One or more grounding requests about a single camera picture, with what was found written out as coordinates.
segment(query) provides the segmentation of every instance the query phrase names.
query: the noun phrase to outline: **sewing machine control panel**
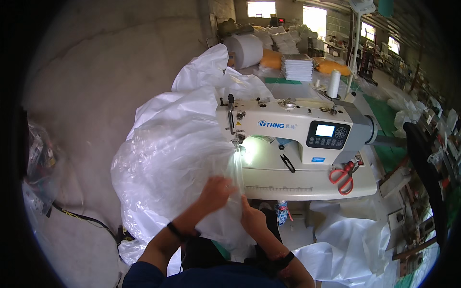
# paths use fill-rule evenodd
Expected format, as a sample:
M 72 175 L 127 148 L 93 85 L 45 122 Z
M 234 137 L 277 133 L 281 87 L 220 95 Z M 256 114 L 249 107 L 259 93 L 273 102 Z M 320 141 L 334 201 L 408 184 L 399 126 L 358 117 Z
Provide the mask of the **sewing machine control panel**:
M 347 124 L 312 121 L 306 145 L 313 148 L 342 149 L 349 135 Z

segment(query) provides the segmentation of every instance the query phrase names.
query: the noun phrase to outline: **yellow bag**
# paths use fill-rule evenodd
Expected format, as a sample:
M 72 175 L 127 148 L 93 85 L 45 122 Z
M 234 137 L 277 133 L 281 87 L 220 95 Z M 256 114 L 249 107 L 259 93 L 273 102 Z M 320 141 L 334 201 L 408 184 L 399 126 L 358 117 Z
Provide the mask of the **yellow bag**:
M 350 74 L 350 71 L 346 65 L 341 65 L 335 61 L 327 60 L 323 57 L 314 57 L 314 61 L 319 65 L 316 67 L 317 71 L 320 73 L 331 74 L 331 72 L 336 69 L 341 72 L 341 75 L 347 76 Z
M 282 54 L 277 51 L 263 49 L 260 64 L 273 69 L 282 69 Z

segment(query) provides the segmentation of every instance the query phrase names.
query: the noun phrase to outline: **control button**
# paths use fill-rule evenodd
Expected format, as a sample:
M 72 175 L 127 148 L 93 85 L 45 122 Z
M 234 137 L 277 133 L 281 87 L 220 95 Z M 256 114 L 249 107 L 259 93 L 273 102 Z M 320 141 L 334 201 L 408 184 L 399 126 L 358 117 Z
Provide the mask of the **control button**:
M 338 139 L 344 138 L 344 136 L 346 136 L 346 134 L 347 134 L 347 130 L 344 127 L 339 127 L 335 131 L 335 137 L 338 138 Z

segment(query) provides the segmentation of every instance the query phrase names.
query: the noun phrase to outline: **black wristband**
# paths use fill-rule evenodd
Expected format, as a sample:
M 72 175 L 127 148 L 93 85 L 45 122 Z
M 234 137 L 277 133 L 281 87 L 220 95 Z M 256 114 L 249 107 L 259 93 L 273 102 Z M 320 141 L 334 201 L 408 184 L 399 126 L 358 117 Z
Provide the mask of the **black wristband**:
M 178 238 L 179 238 L 179 241 L 181 241 L 181 243 L 184 243 L 186 242 L 190 237 L 192 236 L 189 236 L 189 235 L 182 235 L 181 232 L 179 232 L 179 230 L 175 227 L 175 225 L 173 225 L 173 222 L 169 222 L 167 224 L 167 227 L 170 229 L 170 231 L 176 235 Z M 200 236 L 200 232 L 198 230 L 195 229 L 195 237 L 198 237 Z
M 290 264 L 290 262 L 293 260 L 294 257 L 295 255 L 293 254 L 293 252 L 290 251 L 290 253 L 288 253 L 287 256 L 274 260 L 273 263 L 276 269 L 280 271 L 280 270 L 285 269 L 288 266 L 288 264 Z

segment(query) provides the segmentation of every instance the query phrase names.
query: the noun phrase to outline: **black cable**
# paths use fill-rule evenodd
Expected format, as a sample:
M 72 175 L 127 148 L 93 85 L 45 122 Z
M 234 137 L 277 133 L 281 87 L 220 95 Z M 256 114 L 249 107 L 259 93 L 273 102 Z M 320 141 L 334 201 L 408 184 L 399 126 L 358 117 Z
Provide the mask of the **black cable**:
M 52 203 L 53 207 L 58 209 L 59 211 L 63 212 L 64 214 L 68 214 L 69 213 L 71 215 L 75 215 L 83 220 L 87 220 L 87 221 L 92 221 L 92 222 L 95 222 L 95 223 L 98 223 L 99 225 L 101 225 L 104 229 L 106 229 L 112 236 L 112 238 L 115 240 L 116 244 L 120 244 L 120 242 L 117 240 L 117 237 L 115 236 L 114 233 L 112 233 L 112 231 L 109 229 L 109 227 L 107 227 L 103 222 L 99 221 L 98 219 L 94 219 L 94 218 L 91 218 L 91 217 L 88 217 L 88 216 L 84 216 L 84 215 L 80 215 L 80 214 L 77 214 L 77 213 L 73 213 L 73 212 L 70 212 L 70 211 L 67 211 L 65 209 L 62 209 L 61 207 L 59 207 L 55 202 Z

